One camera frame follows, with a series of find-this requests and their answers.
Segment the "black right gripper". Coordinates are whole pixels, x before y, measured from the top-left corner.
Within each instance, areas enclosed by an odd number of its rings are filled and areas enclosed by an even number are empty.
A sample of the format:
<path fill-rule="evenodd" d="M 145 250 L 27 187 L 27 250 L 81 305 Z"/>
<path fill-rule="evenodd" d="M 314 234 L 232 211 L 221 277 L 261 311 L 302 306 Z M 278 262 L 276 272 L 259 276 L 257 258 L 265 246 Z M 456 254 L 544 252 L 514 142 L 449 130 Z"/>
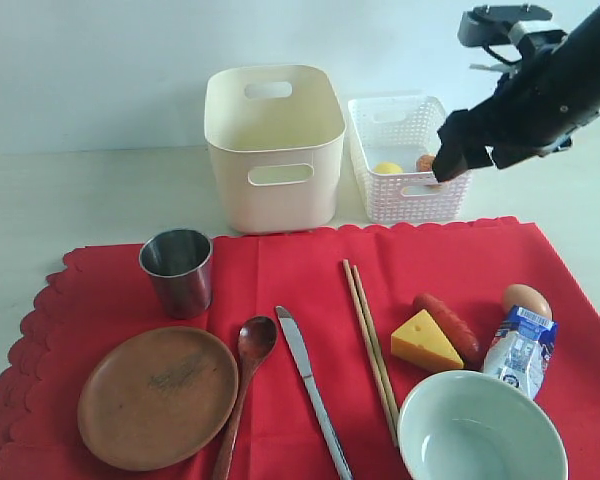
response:
<path fill-rule="evenodd" d="M 539 51 L 491 97 L 447 117 L 433 174 L 447 182 L 469 170 L 506 169 L 568 149 L 571 135 L 599 114 L 600 34 L 571 34 Z"/>

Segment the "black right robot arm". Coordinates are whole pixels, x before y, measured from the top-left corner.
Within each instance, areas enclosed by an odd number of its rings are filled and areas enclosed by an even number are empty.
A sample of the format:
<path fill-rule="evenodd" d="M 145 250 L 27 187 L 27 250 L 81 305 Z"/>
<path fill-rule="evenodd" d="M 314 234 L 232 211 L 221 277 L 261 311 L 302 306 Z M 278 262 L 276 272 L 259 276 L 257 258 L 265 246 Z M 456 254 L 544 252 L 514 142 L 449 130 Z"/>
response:
<path fill-rule="evenodd" d="M 520 57 L 501 58 L 494 93 L 452 112 L 439 128 L 438 181 L 566 150 L 573 133 L 599 117 L 600 6 L 566 32 L 537 5 L 484 5 L 464 12 L 458 39 L 486 53 L 512 45 Z"/>

